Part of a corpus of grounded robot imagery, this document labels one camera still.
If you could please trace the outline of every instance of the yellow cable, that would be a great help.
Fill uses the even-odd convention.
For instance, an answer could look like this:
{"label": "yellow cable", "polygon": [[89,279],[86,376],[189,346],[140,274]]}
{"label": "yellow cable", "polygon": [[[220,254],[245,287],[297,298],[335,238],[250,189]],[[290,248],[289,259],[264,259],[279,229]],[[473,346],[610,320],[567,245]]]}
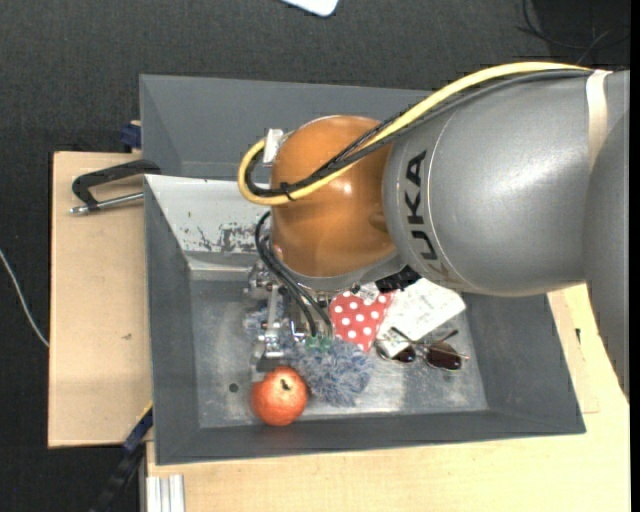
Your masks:
{"label": "yellow cable", "polygon": [[[562,69],[578,69],[588,71],[588,68],[584,68],[581,66],[573,66],[569,64],[556,64],[554,62],[517,62],[514,64],[503,64],[500,66],[495,66],[487,69],[483,69],[482,71],[478,71],[476,73],[472,73],[471,75],[465,76],[455,82],[450,83],[449,85],[443,87],[442,89],[434,92],[431,96],[428,96],[420,103],[413,106],[411,109],[407,110],[403,115],[398,117],[395,121],[393,121],[389,126],[380,130],[374,137],[365,142],[362,147],[358,149],[364,149],[371,144],[374,144],[378,140],[395,133],[396,131],[404,128],[411,122],[415,121],[419,117],[423,116],[426,112],[431,110],[433,107],[445,101],[450,96],[454,94],[458,94],[465,89],[470,87],[474,87],[482,82],[486,82],[488,80],[493,80],[495,78],[501,78],[509,75],[516,75],[520,73],[534,73],[537,71],[550,71],[550,70],[562,70]],[[251,162],[264,150],[265,141],[264,139],[258,141],[254,144],[251,149],[244,155],[242,161],[240,162],[240,167],[238,168],[238,188],[240,189],[240,193],[242,196],[251,201],[252,203],[263,205],[263,206],[278,206],[289,202],[292,199],[301,199],[312,192],[324,187],[332,180],[342,176],[345,172],[347,172],[351,167],[353,167],[357,162],[349,164],[342,169],[336,171],[335,173],[326,176],[324,178],[319,179],[318,181],[295,191],[290,192],[289,196],[282,193],[276,196],[271,197],[261,197],[249,189],[245,176],[246,170],[251,165]]]}

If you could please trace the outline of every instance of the stain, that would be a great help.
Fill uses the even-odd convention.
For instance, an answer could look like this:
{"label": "stain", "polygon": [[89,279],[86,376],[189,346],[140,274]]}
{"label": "stain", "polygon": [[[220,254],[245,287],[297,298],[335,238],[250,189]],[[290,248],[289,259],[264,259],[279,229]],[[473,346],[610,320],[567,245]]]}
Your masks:
{"label": "stain", "polygon": [[200,247],[204,247],[207,251],[213,251],[213,247],[214,244],[211,242],[211,240],[209,240],[207,238],[207,236],[204,234],[204,231],[202,231],[202,228],[200,226],[198,226],[198,232],[200,233],[200,241],[198,242],[198,245]]}
{"label": "stain", "polygon": [[253,253],[255,252],[254,224],[228,222],[219,228],[216,247],[222,252]]}

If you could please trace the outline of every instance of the black clamp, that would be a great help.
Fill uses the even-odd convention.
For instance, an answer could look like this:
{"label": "black clamp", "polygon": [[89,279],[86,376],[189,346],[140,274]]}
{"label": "black clamp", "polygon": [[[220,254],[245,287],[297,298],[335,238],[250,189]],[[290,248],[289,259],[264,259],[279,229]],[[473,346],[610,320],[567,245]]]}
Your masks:
{"label": "black clamp", "polygon": [[135,176],[137,174],[160,174],[160,168],[150,160],[136,160],[135,162],[116,165],[115,167],[109,167],[108,169],[102,169],[100,171],[78,176],[73,181],[71,190],[73,190],[73,193],[78,196],[84,205],[71,208],[70,212],[74,214],[90,213],[110,206],[126,203],[128,201],[142,199],[144,194],[142,192],[138,192],[136,194],[129,194],[122,197],[116,197],[114,199],[107,199],[106,201],[98,201],[89,191],[92,187],[129,178],[130,176]]}

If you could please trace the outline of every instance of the sunglasses lens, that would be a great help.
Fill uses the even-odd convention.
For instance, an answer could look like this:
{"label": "sunglasses lens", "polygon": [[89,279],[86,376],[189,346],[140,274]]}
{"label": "sunglasses lens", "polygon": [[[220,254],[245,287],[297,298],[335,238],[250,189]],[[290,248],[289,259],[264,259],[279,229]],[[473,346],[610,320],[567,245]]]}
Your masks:
{"label": "sunglasses lens", "polygon": [[435,343],[427,349],[427,362],[443,370],[459,370],[462,367],[462,356],[448,343]]}
{"label": "sunglasses lens", "polygon": [[418,357],[416,349],[413,345],[407,345],[402,350],[395,352],[392,356],[381,346],[376,346],[376,352],[382,359],[389,361],[398,361],[399,363],[412,363]]}

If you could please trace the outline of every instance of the gray robot arm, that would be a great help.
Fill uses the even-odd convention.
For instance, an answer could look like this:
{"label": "gray robot arm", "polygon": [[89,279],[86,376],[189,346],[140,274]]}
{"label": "gray robot arm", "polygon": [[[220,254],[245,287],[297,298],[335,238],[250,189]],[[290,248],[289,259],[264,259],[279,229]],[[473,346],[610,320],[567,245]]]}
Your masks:
{"label": "gray robot arm", "polygon": [[518,296],[586,281],[629,393],[630,72],[515,84],[394,144],[385,217],[417,274]]}

